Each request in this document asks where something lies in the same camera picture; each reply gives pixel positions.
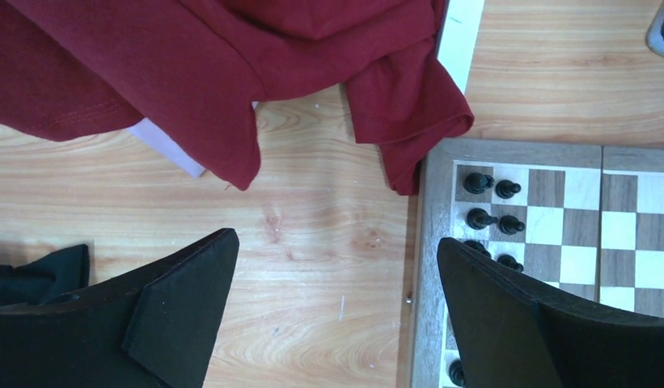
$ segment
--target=white mark on table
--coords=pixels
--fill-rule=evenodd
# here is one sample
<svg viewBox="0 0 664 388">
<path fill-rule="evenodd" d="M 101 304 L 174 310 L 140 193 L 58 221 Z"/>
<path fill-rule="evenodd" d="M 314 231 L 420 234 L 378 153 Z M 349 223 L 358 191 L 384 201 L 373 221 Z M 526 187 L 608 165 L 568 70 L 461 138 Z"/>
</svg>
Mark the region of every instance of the white mark on table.
<svg viewBox="0 0 664 388">
<path fill-rule="evenodd" d="M 339 312 L 339 320 L 344 318 L 344 308 L 346 306 L 346 296 L 341 297 L 341 311 Z"/>
</svg>

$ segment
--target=black fabric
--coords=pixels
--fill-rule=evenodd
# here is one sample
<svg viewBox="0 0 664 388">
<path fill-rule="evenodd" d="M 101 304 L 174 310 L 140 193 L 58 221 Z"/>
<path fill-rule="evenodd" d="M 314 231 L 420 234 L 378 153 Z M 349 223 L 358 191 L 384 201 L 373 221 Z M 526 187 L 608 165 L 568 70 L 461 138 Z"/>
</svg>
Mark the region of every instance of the black fabric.
<svg viewBox="0 0 664 388">
<path fill-rule="evenodd" d="M 566 293 L 452 238 L 438 266 L 467 387 L 664 387 L 664 318 Z"/>
<path fill-rule="evenodd" d="M 13 268 L 0 264 L 0 306 L 38 305 L 89 285 L 89 250 L 77 245 Z"/>
<path fill-rule="evenodd" d="M 219 230 L 39 306 L 0 307 L 0 388 L 201 387 L 238 251 Z"/>
</svg>

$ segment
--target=wooden table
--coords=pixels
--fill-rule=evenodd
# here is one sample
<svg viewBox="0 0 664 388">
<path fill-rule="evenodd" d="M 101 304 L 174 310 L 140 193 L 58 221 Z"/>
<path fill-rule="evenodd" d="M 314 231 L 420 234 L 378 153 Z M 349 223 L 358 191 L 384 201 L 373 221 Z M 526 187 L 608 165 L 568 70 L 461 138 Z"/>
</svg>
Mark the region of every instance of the wooden table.
<svg viewBox="0 0 664 388">
<path fill-rule="evenodd" d="M 469 137 L 664 146 L 658 0 L 487 0 Z M 338 86 L 258 108 L 239 192 L 127 133 L 51 143 L 0 126 L 0 261 L 90 243 L 100 282 L 221 227 L 242 248 L 206 387 L 404 386 L 417 199 L 353 144 Z"/>
</svg>

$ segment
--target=red shirt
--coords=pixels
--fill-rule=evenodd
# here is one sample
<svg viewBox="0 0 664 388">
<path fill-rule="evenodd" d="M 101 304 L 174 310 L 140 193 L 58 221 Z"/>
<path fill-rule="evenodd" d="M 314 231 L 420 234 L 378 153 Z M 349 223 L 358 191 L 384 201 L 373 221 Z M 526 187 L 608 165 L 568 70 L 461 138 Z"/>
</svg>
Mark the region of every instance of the red shirt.
<svg viewBox="0 0 664 388">
<path fill-rule="evenodd" d="M 473 122 L 439 64 L 444 0 L 0 0 L 0 122 L 64 141 L 148 117 L 241 190 L 260 168 L 253 101 L 344 83 L 391 188 Z"/>
</svg>

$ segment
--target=black chess piece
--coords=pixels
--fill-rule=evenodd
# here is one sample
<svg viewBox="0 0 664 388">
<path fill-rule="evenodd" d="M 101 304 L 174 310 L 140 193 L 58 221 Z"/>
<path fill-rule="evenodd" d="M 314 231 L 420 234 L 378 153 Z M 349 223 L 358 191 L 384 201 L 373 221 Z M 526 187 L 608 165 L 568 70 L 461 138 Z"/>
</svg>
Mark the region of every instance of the black chess piece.
<svg viewBox="0 0 664 388">
<path fill-rule="evenodd" d="M 511 255 L 500 255 L 496 261 L 513 271 L 524 272 L 524 265 L 518 263 L 518 261 Z"/>
<path fill-rule="evenodd" d="M 448 377 L 455 386 L 465 386 L 465 371 L 463 370 L 463 362 L 460 360 L 453 361 L 448 367 Z"/>
<path fill-rule="evenodd" d="M 503 179 L 496 185 L 496 195 L 504 200 L 512 198 L 515 194 L 522 191 L 522 186 L 519 183 L 511 182 Z"/>
<path fill-rule="evenodd" d="M 486 247 L 484 247 L 484 244 L 482 244 L 481 242 L 475 240 L 467 240 L 466 242 L 464 242 L 464 244 L 491 259 L 491 253 L 486 250 Z"/>
<path fill-rule="evenodd" d="M 480 172 L 472 172 L 465 178 L 463 187 L 472 194 L 481 194 L 493 187 L 493 177 Z"/>
<path fill-rule="evenodd" d="M 467 213 L 467 225 L 475 230 L 482 230 L 483 228 L 498 222 L 497 217 L 491 217 L 486 213 L 486 210 L 474 208 Z"/>
<path fill-rule="evenodd" d="M 503 234 L 516 234 L 526 229 L 525 223 L 518 220 L 515 216 L 503 216 L 498 222 L 498 229 Z"/>
</svg>

